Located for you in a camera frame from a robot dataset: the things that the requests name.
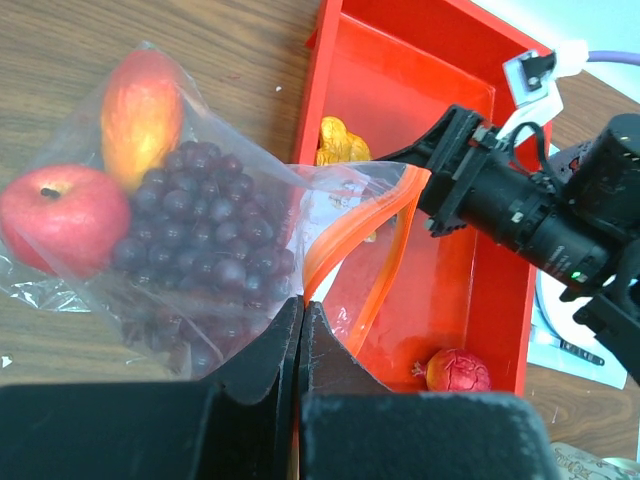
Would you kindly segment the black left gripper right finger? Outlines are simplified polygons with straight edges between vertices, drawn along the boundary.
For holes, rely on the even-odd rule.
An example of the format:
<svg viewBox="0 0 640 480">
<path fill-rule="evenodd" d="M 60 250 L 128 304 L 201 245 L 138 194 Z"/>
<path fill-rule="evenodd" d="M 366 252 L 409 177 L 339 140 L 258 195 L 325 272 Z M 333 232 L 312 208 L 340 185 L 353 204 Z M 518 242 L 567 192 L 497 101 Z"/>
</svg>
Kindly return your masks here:
<svg viewBox="0 0 640 480">
<path fill-rule="evenodd" d="M 557 479 L 546 428 L 503 393 L 394 393 L 305 309 L 298 369 L 303 479 Z"/>
</svg>

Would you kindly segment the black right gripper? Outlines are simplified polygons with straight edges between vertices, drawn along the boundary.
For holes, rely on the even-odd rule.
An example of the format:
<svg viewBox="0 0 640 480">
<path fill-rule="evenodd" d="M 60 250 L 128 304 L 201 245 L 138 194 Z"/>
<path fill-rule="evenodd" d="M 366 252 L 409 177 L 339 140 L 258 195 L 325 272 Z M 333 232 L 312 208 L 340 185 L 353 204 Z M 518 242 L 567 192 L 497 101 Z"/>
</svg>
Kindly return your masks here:
<svg viewBox="0 0 640 480">
<path fill-rule="evenodd" d="M 533 133 L 539 170 L 518 160 L 517 132 L 498 139 L 497 127 L 458 105 L 414 143 L 375 161 L 430 171 L 419 208 L 432 236 L 470 226 L 572 290 L 600 289 L 613 274 L 612 238 L 562 199 L 543 129 L 533 122 L 517 129 Z"/>
</svg>

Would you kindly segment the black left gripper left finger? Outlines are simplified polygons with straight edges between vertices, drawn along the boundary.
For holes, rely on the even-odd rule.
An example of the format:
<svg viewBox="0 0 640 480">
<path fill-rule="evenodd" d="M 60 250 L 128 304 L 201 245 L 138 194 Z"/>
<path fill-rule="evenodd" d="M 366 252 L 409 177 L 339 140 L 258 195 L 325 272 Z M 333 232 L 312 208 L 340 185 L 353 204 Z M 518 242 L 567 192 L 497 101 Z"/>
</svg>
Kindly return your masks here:
<svg viewBox="0 0 640 480">
<path fill-rule="evenodd" d="M 198 381 L 10 385 L 5 479 L 283 479 L 300 298 Z"/>
</svg>

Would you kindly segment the yellow orange segments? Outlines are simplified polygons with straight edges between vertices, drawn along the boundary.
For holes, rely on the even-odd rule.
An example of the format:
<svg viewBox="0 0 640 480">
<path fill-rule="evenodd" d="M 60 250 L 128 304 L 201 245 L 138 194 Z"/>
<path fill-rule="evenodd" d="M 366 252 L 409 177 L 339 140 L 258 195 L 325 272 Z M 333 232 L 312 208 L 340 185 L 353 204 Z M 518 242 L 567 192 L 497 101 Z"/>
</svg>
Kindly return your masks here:
<svg viewBox="0 0 640 480">
<path fill-rule="evenodd" d="M 315 165 L 359 163 L 371 161 L 373 156 L 367 143 L 348 130 L 338 117 L 325 116 L 320 123 Z"/>
</svg>

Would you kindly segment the dark purple grape bunch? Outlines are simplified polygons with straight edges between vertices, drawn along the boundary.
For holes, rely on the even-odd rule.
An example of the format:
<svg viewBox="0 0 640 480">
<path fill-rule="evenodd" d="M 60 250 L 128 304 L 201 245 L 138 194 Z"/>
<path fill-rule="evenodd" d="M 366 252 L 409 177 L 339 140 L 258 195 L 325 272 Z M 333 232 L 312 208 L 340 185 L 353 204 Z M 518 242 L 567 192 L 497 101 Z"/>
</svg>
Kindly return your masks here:
<svg viewBox="0 0 640 480">
<path fill-rule="evenodd" d="M 147 172 L 131 206 L 112 253 L 133 286 L 119 306 L 123 340 L 164 357 L 175 375 L 202 378 L 293 294 L 283 207 L 237 156 L 196 141 Z"/>
</svg>

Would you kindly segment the clear zip top bag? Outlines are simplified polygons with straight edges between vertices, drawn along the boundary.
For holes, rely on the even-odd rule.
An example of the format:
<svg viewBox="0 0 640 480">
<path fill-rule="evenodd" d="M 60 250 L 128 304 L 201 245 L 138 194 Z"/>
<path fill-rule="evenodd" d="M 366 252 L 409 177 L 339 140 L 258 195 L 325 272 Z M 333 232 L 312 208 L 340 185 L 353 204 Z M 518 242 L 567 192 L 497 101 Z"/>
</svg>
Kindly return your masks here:
<svg viewBox="0 0 640 480">
<path fill-rule="evenodd" d="M 143 43 L 2 190 L 1 286 L 39 309 L 101 315 L 181 379 L 226 363 L 291 297 L 320 303 L 357 355 L 429 175 L 340 155 L 281 162 Z"/>
</svg>

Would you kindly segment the red apple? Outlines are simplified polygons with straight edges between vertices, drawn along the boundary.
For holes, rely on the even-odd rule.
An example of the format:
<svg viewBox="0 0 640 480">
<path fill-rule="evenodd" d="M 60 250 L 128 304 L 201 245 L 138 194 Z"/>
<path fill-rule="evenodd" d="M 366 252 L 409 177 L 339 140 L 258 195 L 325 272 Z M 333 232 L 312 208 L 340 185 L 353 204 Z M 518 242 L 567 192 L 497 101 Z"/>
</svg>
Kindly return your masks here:
<svg viewBox="0 0 640 480">
<path fill-rule="evenodd" d="M 1 193 L 1 239 L 20 262 L 88 278 L 108 266 L 131 222 L 129 201 L 101 170 L 59 164 L 32 170 Z"/>
</svg>

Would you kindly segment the red yellow mango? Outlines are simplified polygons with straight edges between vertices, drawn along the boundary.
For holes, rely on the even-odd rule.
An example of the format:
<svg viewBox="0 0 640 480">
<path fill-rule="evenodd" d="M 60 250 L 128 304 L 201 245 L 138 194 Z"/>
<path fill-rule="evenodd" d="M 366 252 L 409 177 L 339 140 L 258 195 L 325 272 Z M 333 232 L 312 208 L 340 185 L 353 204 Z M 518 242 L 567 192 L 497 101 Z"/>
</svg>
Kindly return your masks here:
<svg viewBox="0 0 640 480">
<path fill-rule="evenodd" d="M 179 77 L 177 64 L 155 49 L 132 52 L 110 75 L 101 108 L 102 156 L 107 173 L 128 192 L 178 144 L 184 120 Z"/>
</svg>

